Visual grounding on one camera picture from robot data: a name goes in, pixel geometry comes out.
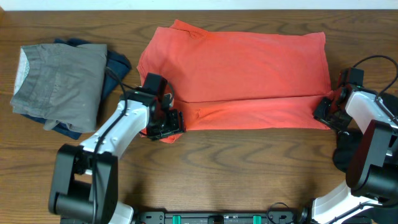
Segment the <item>red orange t-shirt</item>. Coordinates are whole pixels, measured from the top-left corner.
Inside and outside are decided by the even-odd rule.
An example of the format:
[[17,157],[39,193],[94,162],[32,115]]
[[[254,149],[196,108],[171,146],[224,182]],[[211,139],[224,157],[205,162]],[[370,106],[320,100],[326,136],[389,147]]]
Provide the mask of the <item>red orange t-shirt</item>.
[[332,95],[322,32],[210,32],[177,20],[156,29],[141,79],[163,76],[189,131],[325,129],[313,112]]

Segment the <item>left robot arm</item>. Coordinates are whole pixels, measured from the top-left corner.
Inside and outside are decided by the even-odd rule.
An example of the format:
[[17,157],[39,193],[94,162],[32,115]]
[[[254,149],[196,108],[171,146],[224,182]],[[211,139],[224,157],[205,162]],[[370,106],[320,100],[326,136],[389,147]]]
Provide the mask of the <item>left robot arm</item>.
[[118,200],[118,162],[137,135],[157,141],[185,132],[168,89],[164,77],[148,73],[142,86],[123,92],[115,112],[90,138],[58,150],[49,212],[61,223],[133,222],[134,209]]

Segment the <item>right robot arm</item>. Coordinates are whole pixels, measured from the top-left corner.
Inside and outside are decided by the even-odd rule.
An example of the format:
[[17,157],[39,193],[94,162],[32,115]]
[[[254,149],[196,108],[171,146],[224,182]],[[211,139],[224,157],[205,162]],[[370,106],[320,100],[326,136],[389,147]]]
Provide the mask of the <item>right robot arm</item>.
[[313,117],[339,134],[355,121],[363,136],[345,181],[303,212],[305,223],[343,223],[369,208],[397,207],[397,120],[375,91],[363,87],[364,72],[340,72],[333,97],[324,97]]

